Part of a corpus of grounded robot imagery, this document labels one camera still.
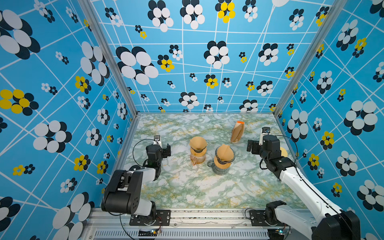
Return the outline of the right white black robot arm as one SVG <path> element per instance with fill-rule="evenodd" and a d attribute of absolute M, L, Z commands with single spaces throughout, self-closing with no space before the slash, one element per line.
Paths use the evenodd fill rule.
<path fill-rule="evenodd" d="M 259 140 L 249 140 L 247 151 L 259 155 L 267 170 L 286 184 L 305 204 L 312 216 L 292 209 L 283 201 L 266 205 L 265 221 L 269 225 L 286 224 L 309 240 L 359 240 L 361 225 L 352 211 L 344 211 L 322 194 L 299 171 L 294 161 L 282 155 L 277 136 L 261 134 Z"/>

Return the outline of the amber glass carafe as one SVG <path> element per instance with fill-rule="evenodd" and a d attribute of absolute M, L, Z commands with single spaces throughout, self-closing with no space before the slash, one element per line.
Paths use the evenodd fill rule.
<path fill-rule="evenodd" d="M 201 155 L 201 156 L 196 156 L 196 155 L 191 153 L 190 159 L 191 159 L 193 166 L 198 165 L 198 164 L 202 164 L 206 160 L 206 154 Z"/>

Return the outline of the brown paper coffee filter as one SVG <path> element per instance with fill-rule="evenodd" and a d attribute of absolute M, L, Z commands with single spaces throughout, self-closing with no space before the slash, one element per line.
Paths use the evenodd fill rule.
<path fill-rule="evenodd" d="M 190 147 L 201 149 L 204 146 L 207 146 L 207 141 L 203 137 L 193 137 L 190 140 Z"/>

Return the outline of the green glass dripper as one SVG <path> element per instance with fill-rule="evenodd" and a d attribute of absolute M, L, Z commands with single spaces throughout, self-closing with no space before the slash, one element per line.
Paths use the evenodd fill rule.
<path fill-rule="evenodd" d="M 206 148 L 207 148 L 207 146 L 204 146 L 203 148 L 201 148 L 201 149 L 196 149 L 196 148 L 193 148 L 193 147 L 191 147 L 191 150 L 194 152 L 194 153 L 202 153 L 202 152 L 204 152 L 204 151 L 206 151 Z"/>

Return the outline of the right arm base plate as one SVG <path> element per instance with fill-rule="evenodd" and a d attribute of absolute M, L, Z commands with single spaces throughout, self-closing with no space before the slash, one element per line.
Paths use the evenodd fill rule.
<path fill-rule="evenodd" d="M 268 227 L 266 222 L 265 211 L 262 210 L 249 210 L 249 218 L 253 227 Z"/>

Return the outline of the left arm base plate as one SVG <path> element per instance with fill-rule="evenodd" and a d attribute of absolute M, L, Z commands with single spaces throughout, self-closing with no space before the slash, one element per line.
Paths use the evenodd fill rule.
<path fill-rule="evenodd" d="M 130 219 L 130 226 L 169 226 L 171 220 L 171 210 L 156 210 L 149 216 L 132 215 Z"/>

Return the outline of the grey glass carafe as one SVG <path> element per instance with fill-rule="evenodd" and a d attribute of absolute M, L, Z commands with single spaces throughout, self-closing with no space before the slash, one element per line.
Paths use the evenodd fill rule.
<path fill-rule="evenodd" d="M 229 172 L 229 168 L 221 169 L 219 168 L 214 161 L 209 161 L 207 166 L 212 169 L 213 173 L 216 175 L 225 175 Z"/>

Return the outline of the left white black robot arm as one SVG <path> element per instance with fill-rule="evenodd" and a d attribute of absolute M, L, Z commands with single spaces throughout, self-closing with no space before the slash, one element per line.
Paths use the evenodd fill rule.
<path fill-rule="evenodd" d="M 116 170 L 107 185 L 101 208 L 105 212 L 156 217 L 156 204 L 141 198 L 142 185 L 156 181 L 164 158 L 171 156 L 171 146 L 152 144 L 146 147 L 148 159 L 144 166 L 134 170 Z"/>

